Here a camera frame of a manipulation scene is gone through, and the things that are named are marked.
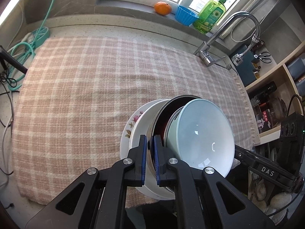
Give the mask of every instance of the plaid tablecloth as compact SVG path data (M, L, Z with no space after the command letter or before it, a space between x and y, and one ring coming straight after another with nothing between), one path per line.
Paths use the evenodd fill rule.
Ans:
M133 112L182 94L215 103L235 143L253 147L256 125L245 91L227 70L150 42L48 39L26 74L15 112L13 169L21 195L47 204L87 168L111 167ZM126 206L153 201L131 188Z

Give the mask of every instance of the scissors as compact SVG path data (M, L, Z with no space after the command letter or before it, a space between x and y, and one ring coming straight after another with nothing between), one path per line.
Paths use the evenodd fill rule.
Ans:
M259 59L260 61L262 61L266 64L270 64L272 62L271 58L267 58L270 56L271 56L270 52L261 52L259 55L257 55L257 54L254 55L254 57L256 59Z

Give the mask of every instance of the blue gripper pad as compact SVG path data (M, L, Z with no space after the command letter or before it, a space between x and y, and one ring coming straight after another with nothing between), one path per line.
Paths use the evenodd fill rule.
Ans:
M155 150L155 171L156 171L156 180L157 185L160 185L160 166L159 166L159 157L158 157L158 148L157 148L157 141L156 136L153 137L153 145Z
M145 171L146 171L146 152L147 152L147 138L145 136L143 143L143 155L142 155L142 172L141 172L141 182L144 185L145 182Z

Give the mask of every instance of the windowsill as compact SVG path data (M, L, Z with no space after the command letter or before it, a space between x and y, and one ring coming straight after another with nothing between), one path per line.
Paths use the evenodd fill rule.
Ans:
M207 33L206 35L202 34L193 28L192 25L189 27L182 25L175 20L174 14L162 16L157 14L152 7L138 3L119 0L99 0L95 6L94 13L127 16L159 23L180 30L202 41L208 41L209 37L212 35L212 33ZM213 46L227 55L230 53L230 50L225 46L225 42L220 38L213 43Z

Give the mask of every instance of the metal screw cap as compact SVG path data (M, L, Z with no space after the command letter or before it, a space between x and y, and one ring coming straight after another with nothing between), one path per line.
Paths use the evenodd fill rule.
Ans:
M87 174L94 175L95 173L96 173L96 168L91 167L87 169Z
M174 157L173 157L173 158L170 158L168 161L169 161L170 164L176 164L176 163L178 163L178 159L176 159L176 158L174 158Z
M124 163L124 164L131 164L131 163L132 163L132 159L131 159L131 158L125 158L125 159L123 160L123 163Z
M205 172L206 172L207 174L213 174L213 173L214 173L214 169L213 169L212 167L206 167L206 168L205 168Z

